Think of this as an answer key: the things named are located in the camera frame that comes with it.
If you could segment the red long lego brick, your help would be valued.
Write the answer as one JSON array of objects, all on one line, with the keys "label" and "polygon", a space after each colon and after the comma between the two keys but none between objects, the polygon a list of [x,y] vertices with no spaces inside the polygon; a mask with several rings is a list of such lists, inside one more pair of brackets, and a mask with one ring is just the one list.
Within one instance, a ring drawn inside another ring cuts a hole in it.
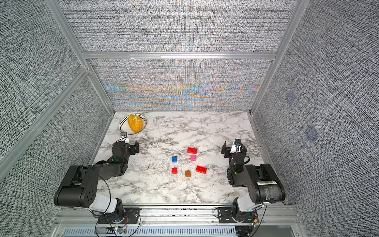
[{"label": "red long lego brick", "polygon": [[197,149],[196,148],[188,147],[187,152],[189,154],[196,155],[197,154]]},{"label": "red long lego brick", "polygon": [[206,167],[202,167],[202,166],[197,166],[195,171],[198,172],[198,173],[206,174],[207,173],[207,168]]}]

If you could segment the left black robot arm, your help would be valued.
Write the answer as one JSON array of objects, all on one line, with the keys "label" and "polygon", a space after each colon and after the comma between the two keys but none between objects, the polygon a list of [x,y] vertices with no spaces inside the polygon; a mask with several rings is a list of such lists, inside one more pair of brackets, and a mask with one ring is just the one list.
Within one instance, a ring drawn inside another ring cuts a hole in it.
[{"label": "left black robot arm", "polygon": [[130,156],[139,152],[138,142],[129,144],[128,139],[119,139],[112,145],[112,156],[108,160],[99,161],[92,166],[69,167],[55,193],[54,204],[87,208],[95,218],[122,222],[126,217],[122,201],[111,195],[98,194],[98,182],[123,176]]}]

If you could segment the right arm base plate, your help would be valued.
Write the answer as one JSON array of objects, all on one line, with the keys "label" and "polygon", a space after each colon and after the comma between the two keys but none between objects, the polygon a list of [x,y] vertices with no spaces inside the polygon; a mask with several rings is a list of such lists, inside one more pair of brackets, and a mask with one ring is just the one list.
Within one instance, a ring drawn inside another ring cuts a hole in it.
[{"label": "right arm base plate", "polygon": [[213,214],[221,224],[259,222],[259,216],[256,211],[240,212],[232,207],[217,207],[214,209]]}]

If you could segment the red small lego brick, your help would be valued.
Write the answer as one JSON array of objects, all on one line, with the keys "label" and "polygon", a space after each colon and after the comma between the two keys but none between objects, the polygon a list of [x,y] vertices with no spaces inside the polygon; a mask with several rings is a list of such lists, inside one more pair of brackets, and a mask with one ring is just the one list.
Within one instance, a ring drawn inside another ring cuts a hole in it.
[{"label": "red small lego brick", "polygon": [[178,174],[178,170],[177,170],[176,167],[175,167],[175,168],[172,168],[172,174],[173,174],[173,175]]}]

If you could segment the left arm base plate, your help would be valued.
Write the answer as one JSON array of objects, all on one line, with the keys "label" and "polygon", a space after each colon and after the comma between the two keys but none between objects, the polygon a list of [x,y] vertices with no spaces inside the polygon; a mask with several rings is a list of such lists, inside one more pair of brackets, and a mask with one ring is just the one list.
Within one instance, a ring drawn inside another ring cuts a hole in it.
[{"label": "left arm base plate", "polygon": [[123,213],[119,214],[116,211],[106,213],[99,217],[98,224],[138,224],[140,219],[141,209],[138,207],[124,208]]}]

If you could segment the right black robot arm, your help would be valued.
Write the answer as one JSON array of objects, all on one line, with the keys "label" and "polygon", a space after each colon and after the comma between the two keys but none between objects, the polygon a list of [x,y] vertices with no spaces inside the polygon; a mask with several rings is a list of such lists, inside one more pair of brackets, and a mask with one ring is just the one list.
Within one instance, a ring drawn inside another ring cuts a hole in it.
[{"label": "right black robot arm", "polygon": [[247,193],[232,202],[232,218],[245,222],[265,204],[285,201],[286,192],[270,164],[250,165],[247,148],[240,139],[235,139],[229,147],[225,142],[221,154],[229,160],[228,183],[234,188],[247,188]]}]

